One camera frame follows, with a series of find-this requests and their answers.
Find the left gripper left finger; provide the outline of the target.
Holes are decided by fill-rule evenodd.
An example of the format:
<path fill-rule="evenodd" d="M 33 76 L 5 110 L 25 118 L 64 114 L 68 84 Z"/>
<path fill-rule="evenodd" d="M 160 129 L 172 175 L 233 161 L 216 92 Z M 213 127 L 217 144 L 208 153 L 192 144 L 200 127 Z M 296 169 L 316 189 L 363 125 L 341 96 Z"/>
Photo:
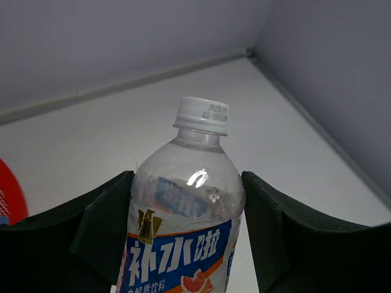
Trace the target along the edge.
<path fill-rule="evenodd" d="M 1 292 L 110 292 L 119 275 L 134 172 L 1 225 Z"/>

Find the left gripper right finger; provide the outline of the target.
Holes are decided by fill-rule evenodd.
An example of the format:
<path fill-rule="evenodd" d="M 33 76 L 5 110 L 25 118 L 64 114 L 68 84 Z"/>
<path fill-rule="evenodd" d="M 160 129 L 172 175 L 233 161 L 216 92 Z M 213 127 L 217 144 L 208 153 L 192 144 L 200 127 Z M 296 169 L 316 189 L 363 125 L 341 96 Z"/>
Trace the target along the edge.
<path fill-rule="evenodd" d="M 389 292 L 390 225 L 317 211 L 252 172 L 241 175 L 260 292 Z"/>

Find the white orange label bottle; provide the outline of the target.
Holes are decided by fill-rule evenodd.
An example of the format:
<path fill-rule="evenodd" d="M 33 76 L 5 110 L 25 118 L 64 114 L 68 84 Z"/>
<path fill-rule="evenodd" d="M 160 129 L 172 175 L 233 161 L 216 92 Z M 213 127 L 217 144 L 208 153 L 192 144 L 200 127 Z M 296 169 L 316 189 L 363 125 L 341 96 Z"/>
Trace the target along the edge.
<path fill-rule="evenodd" d="M 221 147 L 229 106 L 186 96 L 131 185 L 117 292 L 225 292 L 246 194 Z"/>

